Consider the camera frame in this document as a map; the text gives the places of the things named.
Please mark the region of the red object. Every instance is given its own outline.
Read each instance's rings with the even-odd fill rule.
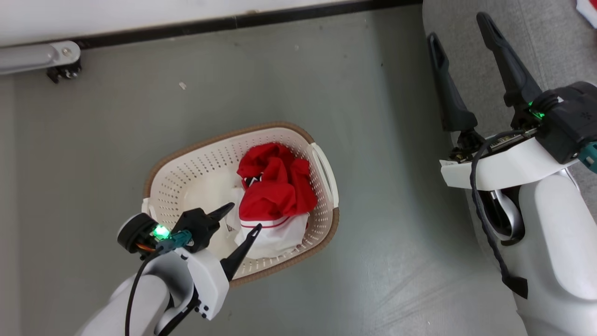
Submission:
[[[317,205],[309,183],[309,161],[294,158],[278,143],[249,149],[236,172],[246,190],[238,209],[243,221],[273,221],[310,212]],[[261,181],[250,187],[245,182],[259,176]]]

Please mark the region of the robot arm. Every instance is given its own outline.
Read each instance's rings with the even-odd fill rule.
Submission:
[[[135,288],[135,276],[123,282],[77,336],[124,334],[131,296],[131,336],[167,336],[191,311],[213,319],[224,303],[229,281],[261,230],[261,225],[255,227],[228,258],[218,260],[206,247],[233,207],[229,203],[207,215],[202,209],[184,212],[171,232],[145,213],[129,219],[118,233],[118,242],[146,260],[138,284]]]
[[[461,132],[441,173],[448,186],[472,190],[528,335],[597,335],[597,225],[567,171],[582,162],[597,173],[597,87],[579,82],[542,92],[491,17],[479,13],[477,22],[504,102],[515,110],[513,131],[479,140],[431,34],[442,124]]]

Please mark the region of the teal connector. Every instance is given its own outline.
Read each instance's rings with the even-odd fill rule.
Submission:
[[[156,250],[161,248],[159,254],[166,254],[177,248],[187,246],[190,242],[192,235],[189,230],[183,230],[170,235],[170,238],[164,239],[158,243]]]
[[[593,173],[597,173],[597,141],[591,142],[578,154],[578,159]]]

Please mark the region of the brown basket rim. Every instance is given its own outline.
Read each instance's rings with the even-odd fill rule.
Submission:
[[[153,183],[153,179],[155,179],[155,176],[158,174],[158,171],[160,169],[162,169],[162,167],[164,167],[168,162],[181,157],[182,155],[185,155],[187,153],[190,153],[196,149],[199,149],[201,147],[205,147],[207,145],[211,145],[212,143],[216,143],[218,141],[224,140],[224,139],[228,139],[228,138],[232,138],[234,136],[238,136],[238,135],[243,135],[246,133],[251,133],[251,132],[256,132],[259,130],[265,130],[265,129],[273,129],[273,128],[285,128],[285,129],[290,129],[293,130],[295,132],[297,132],[298,134],[300,134],[305,140],[307,140],[308,143],[314,143],[315,141],[313,140],[313,137],[311,137],[311,135],[309,135],[307,133],[307,131],[303,130],[301,127],[295,125],[295,124],[291,124],[291,123],[286,123],[284,121],[277,121],[274,123],[267,123],[267,124],[261,124],[261,125],[257,125],[257,126],[252,126],[252,127],[247,127],[245,129],[240,129],[240,130],[236,130],[233,132],[229,132],[220,136],[216,136],[214,138],[202,141],[202,142],[198,142],[195,143],[191,146],[185,147],[183,149],[180,149],[166,157],[164,157],[162,160],[159,160],[149,171],[149,176],[147,178],[147,180],[145,181],[145,186],[143,187],[143,198],[149,198],[151,196],[151,185]],[[330,230],[328,232],[328,234],[324,237],[324,239],[319,242],[319,244],[317,244],[314,248],[309,249],[308,251],[306,251],[305,253],[301,253],[300,255],[294,256],[284,262],[281,262],[278,265],[275,265],[273,267],[267,268],[263,271],[259,271],[257,273],[253,273],[238,279],[233,279],[230,282],[230,286],[231,287],[235,287],[235,286],[239,286],[242,285],[244,283],[248,283],[254,280],[257,280],[259,278],[262,277],[266,277],[268,275],[271,275],[273,273],[276,273],[278,271],[283,270],[284,268],[287,268],[289,266],[292,266],[300,261],[303,261],[305,259],[307,259],[308,257],[316,254],[317,252],[323,250],[324,247],[327,246],[327,244],[330,243],[330,241],[332,240],[332,238],[334,237],[334,235],[336,234],[336,231],[338,229],[338,223],[340,222],[340,209],[339,207],[336,207],[333,211],[333,216],[332,216],[332,224],[330,226]]]

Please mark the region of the gray floor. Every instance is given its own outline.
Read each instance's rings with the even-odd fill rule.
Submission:
[[[427,64],[413,6],[86,51],[58,86],[16,76],[24,335],[74,334],[135,272],[116,231],[161,157],[273,120],[327,153],[338,232],[174,335],[525,335],[439,174]]]

